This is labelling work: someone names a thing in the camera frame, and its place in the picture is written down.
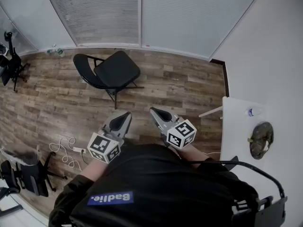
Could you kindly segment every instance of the power strip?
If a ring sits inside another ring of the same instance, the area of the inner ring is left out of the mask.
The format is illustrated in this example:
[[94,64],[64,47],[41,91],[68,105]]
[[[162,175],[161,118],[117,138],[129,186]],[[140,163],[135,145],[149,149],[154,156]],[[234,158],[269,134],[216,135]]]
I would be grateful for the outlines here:
[[80,153],[83,151],[84,154],[86,153],[86,149],[84,148],[73,147],[72,150]]

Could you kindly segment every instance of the plastic bottle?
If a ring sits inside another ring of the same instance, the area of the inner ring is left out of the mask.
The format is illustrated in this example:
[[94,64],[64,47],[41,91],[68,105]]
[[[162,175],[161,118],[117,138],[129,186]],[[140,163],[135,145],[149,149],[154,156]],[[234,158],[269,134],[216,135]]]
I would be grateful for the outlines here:
[[57,50],[57,53],[58,53],[58,55],[60,55],[61,57],[64,56],[64,51],[63,51],[61,48],[59,48],[59,49]]
[[256,116],[256,115],[259,115],[261,114],[263,111],[263,109],[261,107],[252,107],[250,108],[249,110],[246,111],[246,114],[249,116],[249,117],[253,117],[253,116]]

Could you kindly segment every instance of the blue logo patch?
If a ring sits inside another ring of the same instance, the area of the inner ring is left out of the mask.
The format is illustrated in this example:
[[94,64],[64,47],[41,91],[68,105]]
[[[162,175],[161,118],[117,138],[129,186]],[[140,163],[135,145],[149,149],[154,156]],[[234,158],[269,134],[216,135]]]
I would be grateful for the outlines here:
[[87,205],[126,204],[133,202],[133,192],[116,192],[91,196]]

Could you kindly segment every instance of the white cable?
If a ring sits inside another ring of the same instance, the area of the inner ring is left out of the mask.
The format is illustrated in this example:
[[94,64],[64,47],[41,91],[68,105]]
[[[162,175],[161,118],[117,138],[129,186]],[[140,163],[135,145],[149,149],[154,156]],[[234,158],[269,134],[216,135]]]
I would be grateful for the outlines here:
[[210,154],[220,154],[221,152],[211,152],[211,153],[204,153],[203,152],[203,154],[205,154],[205,155],[210,155]]
[[[64,163],[66,163],[66,162],[68,162],[68,158],[71,158],[71,162],[68,164],[68,166],[69,166],[70,168],[74,168],[74,167],[75,167],[75,162],[77,162],[80,171],[82,171],[82,170],[81,170],[81,167],[80,167],[80,164],[79,164],[79,161],[75,161],[74,158],[72,158],[72,157],[70,157],[70,156],[67,155],[66,148],[61,144],[61,140],[62,140],[62,139],[67,139],[68,148],[72,150],[72,148],[70,147],[70,144],[76,143],[76,139],[75,139],[74,137],[71,137],[70,139],[68,139],[67,137],[62,137],[62,138],[59,140],[59,143],[50,143],[50,144],[49,144],[49,149],[50,149],[52,152],[58,152],[58,151],[60,150],[60,147],[63,147],[63,149],[65,150],[65,156],[62,157],[62,161],[63,161]],[[57,150],[53,150],[53,149],[52,149],[52,145],[58,146],[58,149],[57,149]]]

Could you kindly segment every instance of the black sleeve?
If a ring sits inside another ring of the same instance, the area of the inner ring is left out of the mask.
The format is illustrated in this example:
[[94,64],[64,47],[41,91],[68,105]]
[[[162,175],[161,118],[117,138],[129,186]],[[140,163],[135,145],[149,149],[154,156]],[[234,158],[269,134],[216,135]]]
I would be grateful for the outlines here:
[[73,208],[85,197],[86,191],[94,182],[82,175],[77,175],[65,187],[55,201],[54,209],[49,216],[49,227],[61,227],[70,223],[69,216]]
[[[214,159],[208,158],[206,161],[214,161]],[[201,172],[214,174],[218,182],[226,186],[237,201],[250,201],[251,199],[258,198],[258,193],[252,186],[241,181],[234,173],[229,172],[221,164],[202,163],[197,169]]]

